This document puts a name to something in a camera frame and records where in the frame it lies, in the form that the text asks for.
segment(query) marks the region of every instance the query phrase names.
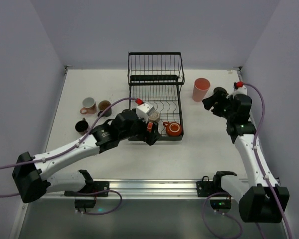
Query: gray wall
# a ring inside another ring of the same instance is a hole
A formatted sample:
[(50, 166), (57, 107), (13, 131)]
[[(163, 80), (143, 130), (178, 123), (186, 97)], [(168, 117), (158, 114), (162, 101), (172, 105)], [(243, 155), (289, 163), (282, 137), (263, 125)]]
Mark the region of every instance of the gray wall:
[[(28, 0), (0, 0), (0, 166), (43, 151), (63, 84), (63, 66)], [(12, 169), (0, 194), (15, 193)], [(20, 197), (0, 199), (0, 239), (9, 236)]]
[[(290, 192), (287, 214), (299, 239), (299, 0), (281, 0), (243, 67), (243, 78), (264, 95), (260, 139), (270, 169)], [(249, 93), (258, 122), (260, 101)]]
[(247, 60), (279, 0), (31, 0), (61, 61), (126, 68), (128, 51), (181, 51), (184, 66)]

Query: cup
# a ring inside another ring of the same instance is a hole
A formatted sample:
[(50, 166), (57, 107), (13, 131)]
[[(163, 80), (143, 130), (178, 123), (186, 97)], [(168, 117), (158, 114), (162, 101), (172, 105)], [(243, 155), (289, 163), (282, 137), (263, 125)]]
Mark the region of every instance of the cup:
[(151, 115), (149, 116), (149, 121), (158, 123), (160, 121), (159, 112), (153, 111), (153, 113), (151, 113)]
[(210, 82), (206, 78), (198, 78), (194, 83), (193, 100), (202, 101), (209, 90)]
[(164, 122), (163, 126), (166, 128), (166, 133), (168, 136), (178, 137), (183, 133), (183, 128), (179, 123), (176, 122)]
[(89, 131), (89, 124), (85, 121), (85, 118), (76, 123), (75, 130), (80, 135), (85, 135)]
[(83, 108), (80, 109), (81, 114), (94, 114), (96, 112), (95, 100), (92, 97), (87, 97), (82, 101)]
[[(110, 106), (111, 102), (109, 101), (101, 101), (98, 104), (99, 107), (99, 112), (98, 112), (98, 116), (108, 107)], [(109, 108), (107, 111), (104, 112), (104, 114), (102, 116), (110, 116), (112, 113), (112, 109)]]

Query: white tabletop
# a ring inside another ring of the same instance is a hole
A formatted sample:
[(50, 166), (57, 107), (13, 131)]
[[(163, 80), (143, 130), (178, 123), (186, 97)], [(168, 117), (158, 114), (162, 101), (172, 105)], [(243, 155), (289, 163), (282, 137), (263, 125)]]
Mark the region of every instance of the white tabletop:
[[(181, 90), (184, 137), (179, 142), (157, 142), (148, 146), (122, 141), (117, 148), (74, 163), (63, 172), (86, 169), (95, 179), (199, 179), (216, 171), (234, 171), (240, 178), (246, 172), (235, 146), (226, 133), (226, 120), (205, 110), (191, 96), (195, 79), (209, 79), (212, 90), (221, 86), (228, 92), (239, 80), (236, 71), (185, 70)], [(47, 150), (53, 150), (80, 137), (74, 125), (82, 117), (91, 125), (97, 115), (82, 115), (85, 97), (114, 102), (129, 95), (126, 70), (69, 70), (55, 116)], [(115, 105), (111, 118), (128, 108), (128, 101)], [(101, 118), (99, 124), (109, 117)]]

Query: pink mug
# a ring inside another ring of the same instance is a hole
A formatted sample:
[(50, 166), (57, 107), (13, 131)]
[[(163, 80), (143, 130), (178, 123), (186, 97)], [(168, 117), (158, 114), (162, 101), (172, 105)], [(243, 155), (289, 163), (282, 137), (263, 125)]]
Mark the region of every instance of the pink mug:
[(194, 83), (193, 100), (202, 101), (209, 90), (210, 82), (206, 78), (198, 78)]

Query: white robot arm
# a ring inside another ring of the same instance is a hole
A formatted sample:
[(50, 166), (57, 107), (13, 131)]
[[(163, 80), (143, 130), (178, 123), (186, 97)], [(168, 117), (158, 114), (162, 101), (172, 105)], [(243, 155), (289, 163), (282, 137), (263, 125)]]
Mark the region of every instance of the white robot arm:
[[(234, 172), (219, 171), (212, 182), (202, 182), (204, 189), (209, 194), (227, 192), (233, 196), (239, 204), (239, 213), (244, 222), (279, 223), (282, 216), (268, 183), (274, 188), (283, 210), (289, 193), (286, 187), (279, 186), (271, 174), (258, 139), (254, 145), (256, 129), (250, 121), (252, 99), (247, 96), (246, 87), (241, 82), (235, 83), (231, 94), (223, 88), (215, 88), (214, 95), (204, 99), (203, 103), (207, 110), (213, 107), (211, 111), (214, 115), (227, 120), (227, 133), (243, 160), (249, 182), (249, 186), (246, 186)], [(255, 157), (255, 147), (266, 178)]]
[(137, 137), (153, 145), (160, 137), (158, 124), (148, 122), (153, 111), (152, 104), (140, 102), (135, 109), (123, 110), (114, 119), (96, 126), (88, 135), (63, 147), (35, 156), (30, 156), (28, 152), (20, 155), (17, 163), (34, 162), (15, 167), (12, 174), (22, 200), (25, 203), (33, 202), (49, 192), (94, 192), (93, 179), (86, 170), (71, 174), (59, 170), (83, 158), (117, 147), (121, 140), (130, 137)]

